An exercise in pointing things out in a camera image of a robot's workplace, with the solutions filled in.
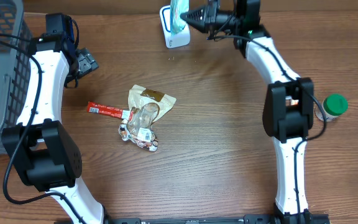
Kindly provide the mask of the teal orange tissue pack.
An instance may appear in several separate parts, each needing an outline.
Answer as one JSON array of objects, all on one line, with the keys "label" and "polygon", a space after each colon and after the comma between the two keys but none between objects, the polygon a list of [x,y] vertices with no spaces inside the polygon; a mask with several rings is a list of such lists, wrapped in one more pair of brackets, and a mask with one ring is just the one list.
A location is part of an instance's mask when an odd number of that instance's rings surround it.
[{"label": "teal orange tissue pack", "polygon": [[172,34],[178,34],[185,28],[186,22],[181,18],[181,15],[188,12],[189,6],[189,0],[170,1],[170,31]]}]

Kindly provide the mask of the red snack stick packet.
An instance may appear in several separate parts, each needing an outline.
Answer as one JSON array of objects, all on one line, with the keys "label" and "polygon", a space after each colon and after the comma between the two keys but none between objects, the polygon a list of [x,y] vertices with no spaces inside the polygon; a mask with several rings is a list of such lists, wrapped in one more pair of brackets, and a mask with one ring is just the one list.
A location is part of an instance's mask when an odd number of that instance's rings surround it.
[{"label": "red snack stick packet", "polygon": [[126,119],[127,121],[130,121],[133,117],[133,112],[130,110],[114,108],[91,101],[88,102],[87,112],[110,116],[113,118]]}]

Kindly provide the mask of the beige dog bone treat bag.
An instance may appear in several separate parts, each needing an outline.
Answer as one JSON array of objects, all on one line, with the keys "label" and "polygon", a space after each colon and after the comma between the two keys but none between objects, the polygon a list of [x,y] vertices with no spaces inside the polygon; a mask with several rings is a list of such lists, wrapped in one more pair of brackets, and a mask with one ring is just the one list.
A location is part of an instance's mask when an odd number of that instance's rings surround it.
[{"label": "beige dog bone treat bag", "polygon": [[158,149],[153,124],[168,113],[177,99],[139,85],[129,90],[129,109],[123,112],[118,133],[123,141],[130,141],[150,152]]}]

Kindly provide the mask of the small green lidded jar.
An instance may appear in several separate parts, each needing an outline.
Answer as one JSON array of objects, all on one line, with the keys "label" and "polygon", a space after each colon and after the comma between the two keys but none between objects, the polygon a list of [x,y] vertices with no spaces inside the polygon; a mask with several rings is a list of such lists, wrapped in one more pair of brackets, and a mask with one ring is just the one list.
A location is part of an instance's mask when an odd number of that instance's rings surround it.
[{"label": "small green lidded jar", "polygon": [[329,122],[347,111],[348,101],[340,94],[332,94],[325,98],[322,107],[326,115],[326,121]]}]

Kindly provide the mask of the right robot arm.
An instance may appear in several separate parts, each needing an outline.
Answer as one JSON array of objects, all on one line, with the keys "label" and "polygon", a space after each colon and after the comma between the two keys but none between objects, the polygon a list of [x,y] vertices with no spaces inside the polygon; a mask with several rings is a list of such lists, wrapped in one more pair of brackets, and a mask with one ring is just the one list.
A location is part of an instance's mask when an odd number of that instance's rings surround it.
[{"label": "right robot arm", "polygon": [[284,61],[260,22],[260,1],[236,1],[224,11],[219,1],[180,14],[210,40],[233,39],[235,48],[267,84],[262,123],[277,160],[277,194],[272,223],[314,223],[305,196],[304,153],[313,126],[314,84]]}]

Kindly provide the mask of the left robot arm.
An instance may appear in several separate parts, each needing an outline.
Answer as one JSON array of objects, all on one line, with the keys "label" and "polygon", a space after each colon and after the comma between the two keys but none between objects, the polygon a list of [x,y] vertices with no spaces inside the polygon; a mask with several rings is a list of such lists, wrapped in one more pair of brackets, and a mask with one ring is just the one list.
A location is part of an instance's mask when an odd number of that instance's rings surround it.
[{"label": "left robot arm", "polygon": [[[66,211],[71,223],[108,223],[105,208],[82,179],[78,146],[62,125],[63,89],[98,69],[86,48],[79,49],[79,28],[70,16],[45,16],[46,32],[30,39],[30,81],[25,104],[16,125],[2,131],[2,145],[10,157],[2,190],[14,204],[52,197]],[[11,169],[40,195],[15,200],[7,191]]]}]

